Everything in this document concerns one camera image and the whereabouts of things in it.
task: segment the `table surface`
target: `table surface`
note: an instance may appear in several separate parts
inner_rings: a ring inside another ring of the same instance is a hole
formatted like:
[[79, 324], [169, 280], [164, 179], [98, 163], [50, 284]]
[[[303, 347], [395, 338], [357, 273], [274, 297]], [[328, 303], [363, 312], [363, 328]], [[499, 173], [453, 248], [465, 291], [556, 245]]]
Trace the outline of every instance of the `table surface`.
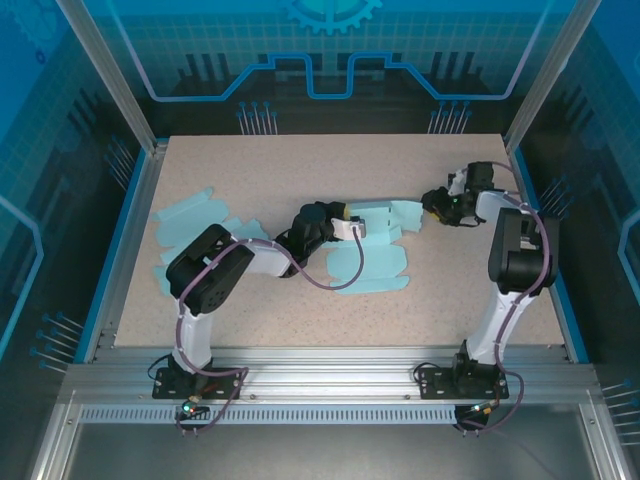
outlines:
[[[499, 135], [291, 135], [171, 137], [129, 286], [117, 346], [170, 346], [173, 299], [161, 294], [152, 268], [165, 250], [151, 214], [207, 187], [230, 216], [256, 218], [273, 238], [289, 228], [300, 206], [321, 201], [419, 200], [447, 174], [473, 161], [507, 162]], [[514, 190], [511, 174], [495, 169], [497, 187]], [[487, 261], [493, 225], [445, 227], [423, 216], [405, 247], [409, 285], [400, 291], [339, 295], [307, 283], [245, 275], [217, 310], [216, 346], [457, 345], [479, 325], [489, 300]], [[322, 283], [321, 249], [307, 272]], [[560, 344], [547, 291], [525, 311], [513, 343]]]

